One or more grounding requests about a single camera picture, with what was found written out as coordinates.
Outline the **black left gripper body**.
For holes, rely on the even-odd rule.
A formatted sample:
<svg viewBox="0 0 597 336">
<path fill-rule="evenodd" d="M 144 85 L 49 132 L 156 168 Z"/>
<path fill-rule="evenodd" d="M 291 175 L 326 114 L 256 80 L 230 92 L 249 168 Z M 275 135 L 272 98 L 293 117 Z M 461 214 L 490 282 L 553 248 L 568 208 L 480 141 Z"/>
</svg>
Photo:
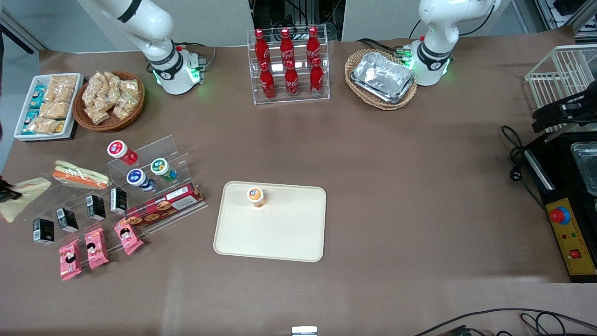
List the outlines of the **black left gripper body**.
<svg viewBox="0 0 597 336">
<path fill-rule="evenodd" d="M 597 121 L 596 89 L 586 89 L 566 97 L 559 102 L 558 106 L 558 121 L 561 123 L 576 123 L 584 126 Z"/>
</svg>

